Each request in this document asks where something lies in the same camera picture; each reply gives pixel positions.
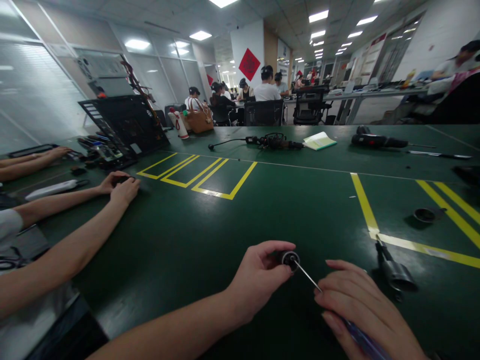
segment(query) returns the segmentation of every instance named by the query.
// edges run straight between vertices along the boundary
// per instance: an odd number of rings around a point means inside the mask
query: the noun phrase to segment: black cable
[[[217,145],[222,145],[222,144],[226,144],[226,143],[229,143],[229,142],[231,142],[231,141],[237,141],[237,140],[246,141],[247,139],[245,139],[245,138],[243,138],[243,139],[231,139],[231,140],[228,140],[228,141],[220,142],[220,143],[215,144],[215,145],[214,145],[214,144],[209,144],[209,145],[208,145],[208,148],[209,148],[210,150],[213,150],[214,147],[216,147]]]

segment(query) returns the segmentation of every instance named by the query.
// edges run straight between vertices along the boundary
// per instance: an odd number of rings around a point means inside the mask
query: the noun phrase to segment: red poster
[[[260,61],[255,57],[250,49],[247,48],[243,58],[241,59],[238,70],[240,70],[246,76],[248,81],[252,81],[259,67]]]

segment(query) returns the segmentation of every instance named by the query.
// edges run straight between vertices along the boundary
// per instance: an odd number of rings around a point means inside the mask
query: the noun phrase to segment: tan handbag
[[[192,99],[198,103],[200,111],[194,111],[192,101],[188,102],[188,105],[190,106],[188,116],[186,117],[188,125],[190,125],[195,134],[213,130],[214,120],[212,119],[212,112],[210,109],[204,109],[204,105],[197,98],[193,97]]]

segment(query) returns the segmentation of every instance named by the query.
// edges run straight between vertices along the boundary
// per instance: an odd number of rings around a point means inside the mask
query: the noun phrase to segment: human hand
[[[127,206],[130,205],[139,192],[140,182],[139,179],[131,177],[124,183],[117,184],[111,191],[111,201],[126,204]]]
[[[323,293],[315,289],[315,301],[327,309],[322,316],[350,360],[370,358],[338,315],[353,322],[393,360],[428,360],[400,312],[363,269],[342,260],[326,263],[338,271],[318,282]]]
[[[129,177],[126,172],[123,171],[113,171],[108,174],[108,176],[98,185],[95,190],[98,192],[99,195],[108,195],[114,189],[114,182],[118,180],[120,177]]]
[[[271,240],[246,250],[235,277],[225,290],[227,301],[240,323],[252,321],[275,290],[292,276],[292,269],[278,264],[271,254],[294,249],[295,244],[291,242]]]
[[[69,148],[69,147],[59,146],[59,147],[56,147],[56,148],[54,148],[50,151],[47,151],[45,153],[45,156],[49,156],[49,157],[54,158],[54,159],[61,159],[71,151],[72,151],[72,149]]]

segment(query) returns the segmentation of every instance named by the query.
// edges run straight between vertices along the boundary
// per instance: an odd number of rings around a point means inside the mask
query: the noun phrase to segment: office chair
[[[245,104],[245,126],[281,126],[283,117],[283,99]]]

